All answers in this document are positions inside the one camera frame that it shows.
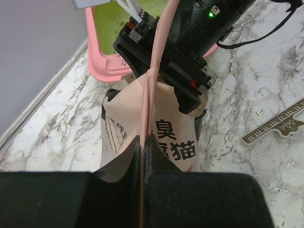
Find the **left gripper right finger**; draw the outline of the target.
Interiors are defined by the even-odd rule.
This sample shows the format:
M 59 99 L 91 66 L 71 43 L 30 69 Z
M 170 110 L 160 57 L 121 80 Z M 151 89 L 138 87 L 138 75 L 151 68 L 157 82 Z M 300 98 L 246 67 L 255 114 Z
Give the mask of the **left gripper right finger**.
M 263 192 L 250 175 L 182 172 L 154 136 L 144 148 L 146 228 L 272 228 Z

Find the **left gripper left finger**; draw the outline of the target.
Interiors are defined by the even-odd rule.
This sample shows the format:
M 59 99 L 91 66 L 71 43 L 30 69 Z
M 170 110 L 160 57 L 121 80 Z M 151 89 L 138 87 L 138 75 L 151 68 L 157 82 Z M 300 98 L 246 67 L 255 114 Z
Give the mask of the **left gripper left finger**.
M 139 152 L 136 136 L 95 172 L 2 172 L 1 227 L 138 227 Z

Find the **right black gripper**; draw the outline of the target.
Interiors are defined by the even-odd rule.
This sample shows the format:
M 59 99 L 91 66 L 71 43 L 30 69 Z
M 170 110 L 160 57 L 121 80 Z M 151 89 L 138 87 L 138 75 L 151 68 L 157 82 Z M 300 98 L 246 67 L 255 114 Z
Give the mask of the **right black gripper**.
M 154 18 L 149 14 L 143 14 L 141 22 L 131 17 L 113 44 L 115 51 L 126 61 L 136 77 L 150 69 L 158 21 L 159 17 Z M 202 104 L 199 95 L 211 87 L 211 76 L 204 69 L 206 65 L 207 62 L 202 57 L 193 60 L 170 40 L 167 41 L 161 56 L 159 74 L 174 86 L 178 109 L 183 114 L 189 114 L 198 108 Z

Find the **beige cat litter bag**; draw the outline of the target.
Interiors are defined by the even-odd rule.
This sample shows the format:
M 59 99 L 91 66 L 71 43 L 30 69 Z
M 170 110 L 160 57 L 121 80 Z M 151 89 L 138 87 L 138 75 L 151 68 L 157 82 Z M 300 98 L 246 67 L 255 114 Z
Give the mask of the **beige cat litter bag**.
M 103 100 L 102 132 L 108 150 L 120 155 L 139 135 L 144 143 L 149 135 L 181 171 L 191 171 L 197 157 L 202 128 L 201 120 L 208 106 L 208 94 L 199 96 L 199 106 L 181 111 L 183 101 L 177 98 L 174 87 L 164 80 L 160 67 L 165 62 L 167 37 L 179 2 L 170 0 L 152 37 L 149 68 L 123 89 L 115 86 Z

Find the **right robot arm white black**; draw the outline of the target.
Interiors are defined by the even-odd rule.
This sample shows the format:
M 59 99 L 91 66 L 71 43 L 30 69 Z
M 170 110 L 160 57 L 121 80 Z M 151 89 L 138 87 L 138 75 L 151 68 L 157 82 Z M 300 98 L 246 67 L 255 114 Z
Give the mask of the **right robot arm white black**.
M 179 2 L 160 63 L 160 75 L 173 86 L 179 110 L 188 114 L 210 89 L 204 55 L 232 30 L 251 0 L 182 0 Z M 145 12 L 130 18 L 113 44 L 136 77 L 149 68 L 158 17 Z

